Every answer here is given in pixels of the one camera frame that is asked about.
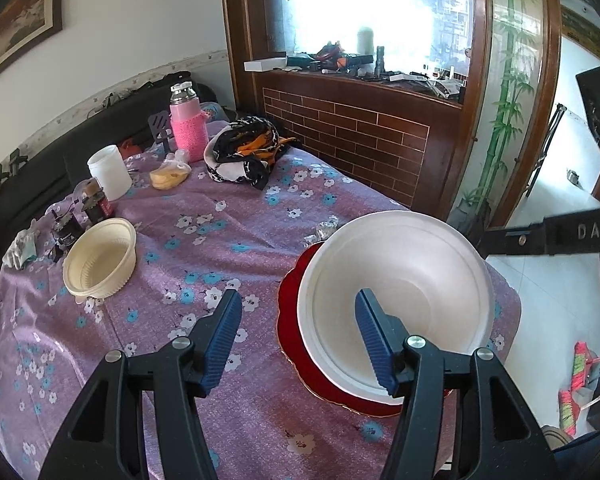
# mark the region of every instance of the wooden picture frame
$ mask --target wooden picture frame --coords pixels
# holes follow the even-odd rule
[[[0,12],[0,73],[60,30],[61,0],[9,0]]]
[[[562,6],[562,35],[600,59],[600,28]]]

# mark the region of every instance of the pink thermos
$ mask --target pink thermos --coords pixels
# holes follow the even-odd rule
[[[203,159],[209,142],[206,132],[207,115],[200,109],[200,100],[191,81],[171,87],[171,129],[176,145],[189,152],[189,161]]]

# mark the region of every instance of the pink knitted cover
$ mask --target pink knitted cover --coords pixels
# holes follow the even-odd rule
[[[203,159],[206,145],[209,142],[206,132],[207,117],[205,112],[200,112],[186,121],[171,121],[176,145],[179,149],[189,152],[190,163]]]

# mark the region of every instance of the yellow plastic bowl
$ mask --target yellow plastic bowl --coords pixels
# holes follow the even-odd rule
[[[94,225],[69,250],[62,280],[76,303],[103,300],[119,291],[136,266],[136,230],[123,218]]]

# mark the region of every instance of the bowl rim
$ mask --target bowl rim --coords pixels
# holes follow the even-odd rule
[[[93,285],[90,288],[74,288],[72,286],[72,282],[69,279],[69,275],[68,275],[68,268],[71,266],[71,262],[73,260],[72,251],[74,251],[75,248],[80,248],[81,245],[83,246],[83,245],[86,245],[87,243],[89,243],[89,241],[90,241],[88,239],[89,237],[93,237],[93,235],[96,234],[96,232],[101,231],[102,229],[104,229],[107,226],[110,226],[112,224],[121,224],[124,227],[126,227],[129,232],[129,237],[130,237],[129,241],[130,242],[129,242],[129,247],[126,248],[125,255],[122,257],[122,259],[116,265],[116,268],[113,269],[109,273],[109,275],[106,278],[104,278],[104,280],[102,280],[101,282],[98,282],[96,285]],[[131,251],[133,251],[134,253],[136,252],[136,238],[137,238],[136,229],[133,227],[133,224],[125,218],[109,218],[107,220],[97,223],[96,225],[92,226],[90,229],[85,231],[84,234],[80,238],[78,238],[77,242],[72,245],[71,249],[69,249],[69,252],[67,253],[66,258],[62,262],[62,280],[64,281],[64,286],[67,288],[69,293],[72,296],[76,296],[76,297],[78,297],[78,296],[87,297],[87,296],[90,296],[90,292],[94,292],[97,289],[102,288],[103,285],[106,285],[107,282],[110,282],[110,280],[112,280],[112,276],[114,276],[121,269],[123,264],[129,258]]]
[[[340,240],[342,237],[351,234],[350,229],[352,228],[352,226],[358,225],[361,222],[369,222],[370,218],[377,219],[377,218],[381,218],[382,216],[398,216],[398,215],[417,216],[417,217],[420,217],[421,219],[425,219],[426,221],[436,224],[438,227],[449,232],[456,239],[460,240],[461,243],[469,250],[469,252],[473,253],[473,256],[475,257],[476,261],[482,263],[482,265],[480,266],[481,275],[483,276],[483,278],[484,278],[483,281],[486,284],[486,290],[484,292],[486,293],[486,299],[487,299],[488,305],[490,306],[488,309],[488,312],[487,312],[485,331],[484,331],[484,334],[482,334],[482,338],[481,338],[478,346],[484,346],[486,344],[486,342],[488,341],[488,339],[491,335],[491,330],[493,329],[493,321],[494,321],[495,296],[494,296],[494,291],[493,291],[493,283],[491,281],[489,271],[487,270],[486,263],[485,263],[484,259],[482,259],[480,257],[480,255],[477,253],[475,248],[469,243],[469,241],[466,240],[466,238],[464,238],[456,229],[449,226],[445,222],[443,222],[437,218],[434,218],[434,217],[431,217],[428,215],[424,215],[421,213],[416,213],[413,211],[388,210],[388,211],[374,212],[371,214],[367,214],[367,215],[355,218],[351,222],[347,223],[346,226],[344,226],[343,228],[340,228],[332,237],[330,237],[327,241],[325,241],[325,243],[316,252],[315,256],[309,262],[309,264],[304,272],[304,275],[302,276],[299,293],[298,293],[298,304],[297,304],[298,326],[300,328],[300,332],[302,335],[302,341],[304,342],[305,348],[307,348],[309,356],[314,361],[314,363],[317,365],[317,367],[320,368],[320,371],[325,375],[325,377],[328,378],[328,380],[330,380],[333,384],[335,384],[337,387],[339,387],[343,391],[346,391],[347,393],[350,393],[354,396],[362,397],[362,398],[372,400],[375,402],[383,402],[385,404],[399,404],[402,402],[402,399],[394,399],[393,397],[389,396],[387,394],[387,392],[385,390],[383,390],[382,388],[380,388],[380,389],[372,388],[370,386],[367,386],[366,384],[361,384],[357,381],[344,381],[343,382],[344,377],[341,378],[340,375],[345,376],[346,375],[345,371],[340,368],[340,366],[337,364],[337,362],[335,362],[333,359],[328,357],[326,355],[326,353],[324,352],[324,350],[321,348],[321,345],[319,343],[319,339],[317,336],[317,332],[315,330],[315,325],[314,325],[314,323],[312,323],[313,316],[311,314],[309,314],[310,309],[309,309],[308,297],[309,297],[309,288],[310,288],[310,286],[312,286],[314,284],[313,283],[314,280],[312,279],[312,277],[315,274],[315,269],[318,266],[318,263],[320,262],[322,257],[329,251],[330,247],[334,243],[337,243],[338,240]],[[338,375],[338,377],[333,378],[331,376],[331,369],[333,369],[334,374]],[[345,383],[349,383],[349,384],[347,384],[347,386],[349,386],[349,389],[346,389],[344,387]]]

